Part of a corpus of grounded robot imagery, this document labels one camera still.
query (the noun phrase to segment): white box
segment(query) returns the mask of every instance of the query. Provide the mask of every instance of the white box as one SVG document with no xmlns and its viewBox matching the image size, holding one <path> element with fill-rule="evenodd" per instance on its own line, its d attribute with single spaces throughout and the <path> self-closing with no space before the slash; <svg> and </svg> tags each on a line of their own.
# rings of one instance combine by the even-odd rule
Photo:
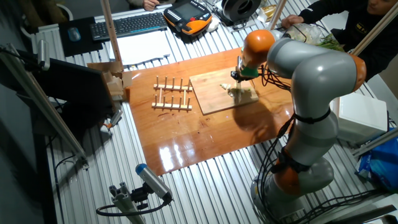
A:
<svg viewBox="0 0 398 224">
<path fill-rule="evenodd" d="M 337 138 L 362 144 L 387 131 L 386 102 L 358 93 L 334 99 L 331 110 L 337 115 Z"/>
</svg>

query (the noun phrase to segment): person's hand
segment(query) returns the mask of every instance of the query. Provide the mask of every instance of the person's hand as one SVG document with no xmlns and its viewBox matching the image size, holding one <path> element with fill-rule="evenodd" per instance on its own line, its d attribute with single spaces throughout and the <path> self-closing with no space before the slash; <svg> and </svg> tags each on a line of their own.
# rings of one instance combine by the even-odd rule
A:
<svg viewBox="0 0 398 224">
<path fill-rule="evenodd" d="M 157 0 L 143 0 L 142 7 L 147 11 L 153 11 L 158 4 Z"/>
<path fill-rule="evenodd" d="M 303 22 L 304 22 L 303 17 L 296 16 L 296 15 L 290 15 L 290 16 L 286 17 L 285 19 L 282 19 L 282 27 L 285 27 L 286 29 L 288 29 L 293 24 L 299 24 L 299 23 L 303 23 Z"/>
</svg>

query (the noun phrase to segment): keyboard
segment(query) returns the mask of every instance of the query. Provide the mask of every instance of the keyboard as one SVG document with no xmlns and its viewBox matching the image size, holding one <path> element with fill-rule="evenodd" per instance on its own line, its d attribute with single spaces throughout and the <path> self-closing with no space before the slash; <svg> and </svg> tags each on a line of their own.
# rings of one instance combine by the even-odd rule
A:
<svg viewBox="0 0 398 224">
<path fill-rule="evenodd" d="M 167 29 L 166 21 L 161 12 L 115 19 L 113 24 L 117 37 L 127 37 Z M 94 41 L 109 40 L 105 22 L 90 24 L 90 30 Z"/>
</svg>

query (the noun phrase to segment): wooden board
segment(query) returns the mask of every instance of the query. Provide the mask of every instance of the wooden board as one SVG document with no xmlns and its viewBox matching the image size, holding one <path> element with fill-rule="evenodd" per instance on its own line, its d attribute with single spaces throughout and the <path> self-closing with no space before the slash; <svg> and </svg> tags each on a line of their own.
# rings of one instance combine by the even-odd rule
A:
<svg viewBox="0 0 398 224">
<path fill-rule="evenodd" d="M 165 77 L 175 77 L 176 84 L 183 78 L 183 85 L 188 86 L 189 77 L 236 66 L 240 53 L 241 49 L 227 50 L 129 72 L 135 77 L 126 88 L 131 113 L 146 163 L 157 175 L 272 139 L 291 117 L 290 93 L 275 85 L 263 87 L 261 78 L 254 79 L 259 101 L 246 106 L 202 115 L 194 92 L 187 92 L 191 111 L 151 107 L 155 95 L 160 96 L 160 90 L 154 90 L 157 76 L 161 84 L 165 83 Z M 166 96 L 166 103 L 171 103 L 172 96 L 179 99 L 183 92 L 167 90 L 162 96 Z M 134 132 L 122 134 L 132 136 Z M 126 144 L 126 147 L 137 146 Z"/>
<path fill-rule="evenodd" d="M 193 91 L 203 115 L 259 101 L 259 97 L 250 82 L 241 83 L 241 88 L 245 92 L 241 94 L 240 101 L 236 101 L 229 96 L 228 91 L 220 86 L 223 83 L 236 86 L 236 81 L 231 78 L 231 71 L 233 70 L 235 70 L 235 67 L 191 77 Z"/>
</svg>

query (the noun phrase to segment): computer mouse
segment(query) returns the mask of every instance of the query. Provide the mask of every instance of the computer mouse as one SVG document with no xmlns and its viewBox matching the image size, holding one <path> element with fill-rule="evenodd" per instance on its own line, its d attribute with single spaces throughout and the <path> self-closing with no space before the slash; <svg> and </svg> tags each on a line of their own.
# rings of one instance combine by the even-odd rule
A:
<svg viewBox="0 0 398 224">
<path fill-rule="evenodd" d="M 76 27 L 71 27 L 68 29 L 68 36 L 69 36 L 70 41 L 72 41 L 72 42 L 76 42 L 81 39 L 79 30 Z"/>
</svg>

